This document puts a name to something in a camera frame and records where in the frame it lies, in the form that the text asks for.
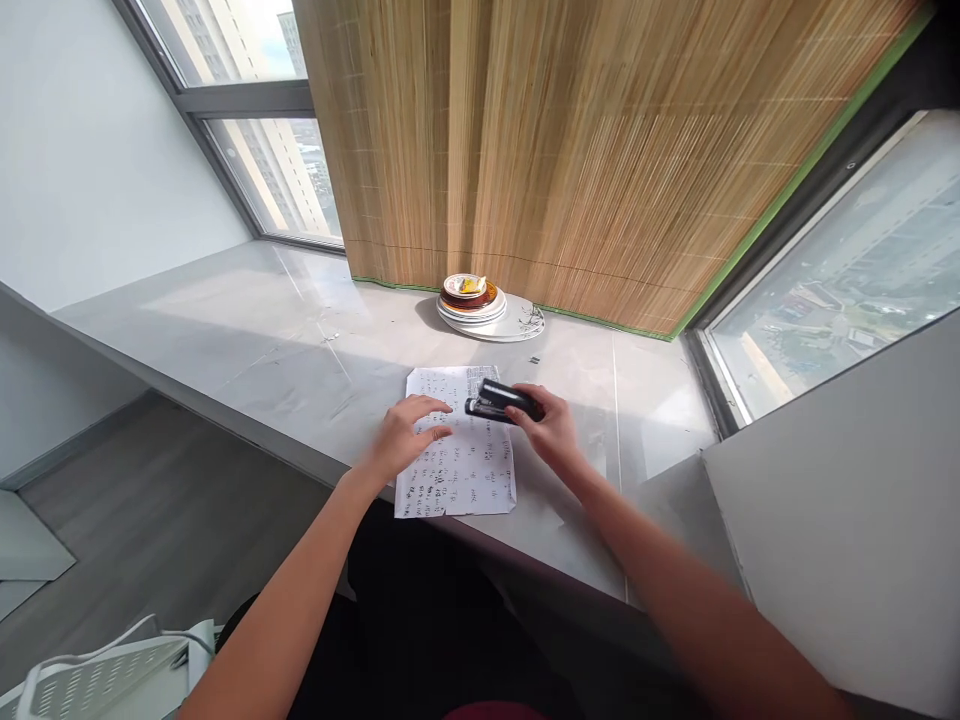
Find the person's left hand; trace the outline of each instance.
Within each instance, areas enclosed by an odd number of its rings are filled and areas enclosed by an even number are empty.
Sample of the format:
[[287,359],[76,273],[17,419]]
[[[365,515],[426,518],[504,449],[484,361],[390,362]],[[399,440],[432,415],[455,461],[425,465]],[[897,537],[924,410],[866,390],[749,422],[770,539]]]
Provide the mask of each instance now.
[[452,435],[446,425],[436,425],[419,435],[413,424],[432,412],[453,412],[451,407],[427,395],[410,395],[387,410],[370,449],[357,466],[379,492],[416,460],[431,443]]

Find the bowl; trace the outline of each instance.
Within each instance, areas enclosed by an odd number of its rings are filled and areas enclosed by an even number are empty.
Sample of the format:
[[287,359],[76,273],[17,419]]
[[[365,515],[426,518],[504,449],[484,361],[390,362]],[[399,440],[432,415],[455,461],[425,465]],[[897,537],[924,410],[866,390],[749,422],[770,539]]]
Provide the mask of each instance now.
[[477,297],[454,297],[444,289],[440,291],[440,299],[450,307],[457,308],[458,310],[480,310],[496,300],[498,293],[497,286],[488,282],[484,292]]

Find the green tape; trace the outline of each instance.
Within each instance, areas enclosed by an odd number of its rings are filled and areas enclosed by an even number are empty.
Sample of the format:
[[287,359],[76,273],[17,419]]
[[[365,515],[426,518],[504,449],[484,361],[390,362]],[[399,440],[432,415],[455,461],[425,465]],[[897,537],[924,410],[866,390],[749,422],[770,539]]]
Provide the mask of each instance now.
[[830,129],[827,130],[826,135],[824,135],[820,142],[817,143],[817,146],[813,149],[813,152],[807,157],[803,165],[800,166],[800,169],[794,174],[790,182],[787,183],[787,186],[777,195],[777,198],[773,201],[770,207],[767,208],[767,211],[760,217],[759,220],[750,228],[743,240],[740,241],[740,244],[737,245],[737,249],[734,251],[733,255],[730,256],[730,259],[724,263],[723,267],[717,271],[717,274],[714,275],[713,279],[710,281],[710,284],[707,285],[707,289],[703,291],[700,297],[697,299],[697,302],[694,303],[693,307],[687,311],[687,314],[683,316],[683,319],[680,320],[676,329],[670,334],[670,339],[675,338],[687,327],[687,323],[693,319],[693,316],[700,312],[700,308],[703,307],[704,303],[710,298],[711,295],[716,291],[720,286],[720,283],[723,282],[724,278],[730,274],[730,271],[736,267],[737,263],[740,262],[740,259],[743,257],[744,253],[750,249],[750,246],[756,242],[757,238],[760,237],[760,234],[767,228],[767,225],[770,224],[770,221],[776,217],[787,200],[790,199],[790,196],[796,192],[797,188],[800,186],[800,183],[810,174],[810,171],[813,170],[813,167],[820,161],[820,158],[823,157],[823,154],[827,151],[827,148],[833,144],[833,142],[840,135],[840,132],[847,126],[850,120],[854,115],[857,114],[857,111],[863,106],[867,101],[867,98],[877,89],[877,85],[880,84],[880,81],[886,77],[887,73],[890,72],[891,68],[897,64],[900,58],[903,56],[903,53],[907,51],[907,48],[913,44],[913,41],[917,39],[917,36],[920,35],[920,32],[927,26],[927,23],[930,22],[930,19],[934,15],[934,9],[929,3],[923,5],[919,10],[917,10],[916,15],[910,20],[910,24],[907,25],[906,29],[900,33],[900,37],[891,45],[887,51],[884,53],[883,57],[880,59],[880,62],[877,63],[877,66],[870,73],[870,76],[867,78],[866,82],[857,90],[856,94],[850,98],[850,102],[847,103],[847,106],[843,109],[843,112],[840,113],[833,125],[830,126]]
[[[356,282],[372,282],[375,285],[382,285],[383,287],[391,288],[393,290],[426,290],[427,292],[440,292],[440,288],[431,288],[425,285],[400,285],[398,283],[388,283],[384,280],[377,280],[376,278],[356,276],[354,276],[353,279]],[[623,330],[624,332],[628,332],[633,335],[643,335],[644,337],[651,337],[656,340],[666,340],[667,342],[676,337],[676,335],[661,335],[660,333],[649,332],[647,330],[637,330],[636,328],[627,327],[626,325],[617,325],[609,320],[601,320],[600,318],[591,317],[590,315],[581,315],[580,313],[575,313],[571,310],[552,308],[549,305],[540,305],[539,303],[535,303],[535,305],[541,310],[549,310],[550,312],[555,312],[558,315],[569,315],[570,317],[579,318],[580,320],[587,320],[589,322],[597,323],[598,325],[605,325],[606,327],[614,328],[616,330]]]

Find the white plate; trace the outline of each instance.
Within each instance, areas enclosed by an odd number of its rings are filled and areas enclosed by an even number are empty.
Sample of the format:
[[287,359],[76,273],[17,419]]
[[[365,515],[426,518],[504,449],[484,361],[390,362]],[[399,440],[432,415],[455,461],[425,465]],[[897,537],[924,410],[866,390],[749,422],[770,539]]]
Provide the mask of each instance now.
[[449,317],[463,320],[490,317],[499,313],[506,306],[506,304],[507,298],[506,294],[503,292],[497,292],[497,297],[494,299],[494,301],[480,310],[458,310],[456,308],[447,307],[443,304],[443,299],[439,295],[437,296],[437,308],[439,310],[446,313]]
[[[479,287],[479,289],[475,290],[472,293],[462,293],[459,290],[457,290],[457,281],[465,278],[471,278],[472,280],[476,280],[477,282],[480,282],[480,280],[483,280],[484,283]],[[486,279],[481,278],[479,275],[473,275],[471,273],[457,273],[456,275],[451,275],[450,277],[448,277],[446,280],[443,281],[443,289],[446,290],[451,295],[453,295],[453,297],[459,297],[459,298],[465,298],[465,299],[475,298],[475,297],[480,297],[481,295],[483,295],[483,293],[487,291],[487,283],[486,283]]]
[[496,322],[476,326],[464,325],[441,315],[454,330],[478,340],[493,342],[520,342],[543,332],[546,320],[543,311],[529,300],[516,295],[507,298],[507,311]]
[[499,342],[499,343],[521,342],[523,340],[530,340],[532,338],[535,338],[540,333],[542,333],[544,328],[544,326],[541,325],[538,330],[531,332],[529,335],[508,335],[504,337],[485,337],[483,335],[476,335],[470,332],[469,328],[465,328],[462,325],[458,327],[452,321],[447,320],[446,318],[444,318],[443,321],[447,325],[449,325],[452,330],[456,330],[458,333],[466,337],[473,338],[474,340],[486,340],[487,342]]
[[503,317],[503,314],[507,311],[507,305],[504,303],[500,306],[499,310],[494,311],[492,315],[482,315],[480,317],[473,318],[459,318],[454,315],[451,315],[446,311],[445,308],[437,306],[437,312],[440,314],[444,320],[453,323],[454,325],[464,325],[468,327],[477,327],[479,325],[486,325],[487,323],[495,322]]

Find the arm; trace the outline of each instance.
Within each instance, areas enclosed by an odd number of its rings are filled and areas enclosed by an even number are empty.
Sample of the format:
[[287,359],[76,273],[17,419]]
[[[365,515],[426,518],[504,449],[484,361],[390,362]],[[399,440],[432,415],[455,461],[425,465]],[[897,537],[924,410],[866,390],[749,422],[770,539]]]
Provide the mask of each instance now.
[[413,423],[436,411],[451,409],[424,395],[411,395],[390,408],[367,455],[340,479],[177,717],[287,716],[364,513],[384,485],[430,443],[453,432],[434,427],[414,434]]
[[750,602],[589,465],[566,401],[538,385],[515,387],[546,416],[536,423],[510,408],[511,419],[580,500],[680,665],[720,715],[852,718],[836,690]]

